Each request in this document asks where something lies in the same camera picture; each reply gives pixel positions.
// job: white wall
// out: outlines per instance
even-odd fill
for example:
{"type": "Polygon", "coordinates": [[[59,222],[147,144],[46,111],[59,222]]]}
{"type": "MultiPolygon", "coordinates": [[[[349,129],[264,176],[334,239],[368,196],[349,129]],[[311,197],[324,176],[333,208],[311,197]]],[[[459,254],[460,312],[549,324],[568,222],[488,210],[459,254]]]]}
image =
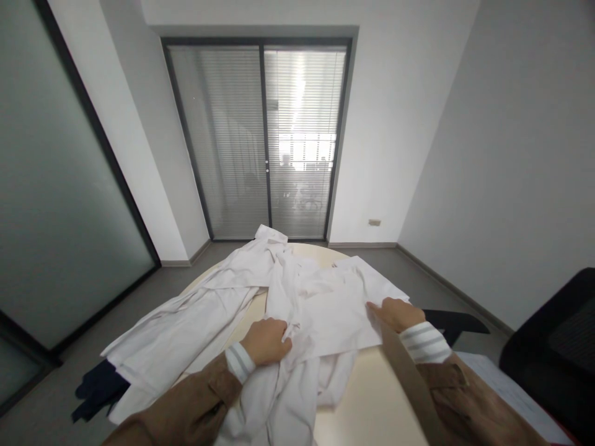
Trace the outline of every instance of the white wall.
{"type": "Polygon", "coordinates": [[[209,239],[161,39],[139,0],[100,0],[187,254],[209,239]]]}
{"type": "Polygon", "coordinates": [[[188,254],[99,0],[49,0],[161,260],[188,254]]]}
{"type": "Polygon", "coordinates": [[[329,239],[397,241],[479,0],[142,3],[152,26],[359,25],[329,239]]]}
{"type": "Polygon", "coordinates": [[[595,265],[595,27],[485,1],[399,238],[513,329],[595,265]]]}

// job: round table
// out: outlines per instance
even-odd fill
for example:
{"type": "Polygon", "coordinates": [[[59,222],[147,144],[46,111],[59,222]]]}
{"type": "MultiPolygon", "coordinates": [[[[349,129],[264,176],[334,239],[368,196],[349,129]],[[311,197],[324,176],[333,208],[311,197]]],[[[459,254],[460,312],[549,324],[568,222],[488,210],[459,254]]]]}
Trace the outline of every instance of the round table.
{"type": "MultiPolygon", "coordinates": [[[[289,246],[297,256],[315,259],[321,268],[328,268],[334,261],[348,257],[305,243],[289,243],[289,246]]],[[[198,276],[182,293],[197,285],[215,266],[198,276]]],[[[252,322],[262,319],[266,301],[266,292],[252,299],[246,316],[229,337],[226,347],[241,341],[252,322]]],[[[334,409],[317,410],[314,438],[319,446],[428,445],[409,400],[380,347],[359,352],[339,405],[334,409]]]]}

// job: gray floor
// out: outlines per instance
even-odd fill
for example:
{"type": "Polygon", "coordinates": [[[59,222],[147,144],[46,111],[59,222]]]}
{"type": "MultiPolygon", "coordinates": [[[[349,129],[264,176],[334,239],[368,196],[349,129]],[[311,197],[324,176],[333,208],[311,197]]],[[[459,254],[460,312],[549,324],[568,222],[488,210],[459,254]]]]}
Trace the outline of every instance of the gray floor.
{"type": "MultiPolygon", "coordinates": [[[[104,409],[91,422],[72,424],[71,412],[80,403],[74,396],[82,375],[99,361],[101,350],[149,311],[178,295],[210,266],[242,243],[214,243],[191,268],[162,268],[124,302],[101,319],[64,354],[64,365],[52,372],[27,397],[0,419],[3,445],[98,445],[113,430],[104,409]]],[[[455,295],[431,279],[395,249],[345,249],[358,255],[407,293],[421,308],[461,311],[477,315],[455,295]]],[[[459,351],[485,354],[497,362],[507,337],[487,323],[492,334],[464,333],[459,351]]]]}

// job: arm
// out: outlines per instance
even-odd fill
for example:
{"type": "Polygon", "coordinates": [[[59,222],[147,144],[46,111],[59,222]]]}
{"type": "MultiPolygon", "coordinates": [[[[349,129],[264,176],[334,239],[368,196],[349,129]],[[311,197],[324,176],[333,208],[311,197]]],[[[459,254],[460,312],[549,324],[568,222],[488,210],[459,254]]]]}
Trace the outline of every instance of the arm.
{"type": "Polygon", "coordinates": [[[386,298],[368,307],[399,334],[430,389],[436,412],[454,444],[548,445],[548,443],[448,346],[422,310],[386,298]]]}
{"type": "Polygon", "coordinates": [[[246,337],[203,370],[165,392],[148,409],[128,417],[104,446],[210,445],[250,373],[280,361],[291,350],[281,342],[284,321],[255,322],[246,337]]]}

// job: chair backrest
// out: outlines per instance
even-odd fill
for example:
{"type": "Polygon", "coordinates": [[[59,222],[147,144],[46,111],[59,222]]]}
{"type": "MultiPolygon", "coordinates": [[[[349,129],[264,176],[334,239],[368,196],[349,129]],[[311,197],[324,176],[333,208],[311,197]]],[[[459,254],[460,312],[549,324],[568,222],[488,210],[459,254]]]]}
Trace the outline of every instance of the chair backrest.
{"type": "Polygon", "coordinates": [[[595,268],[580,271],[523,324],[500,368],[580,442],[595,444],[595,268]]]}

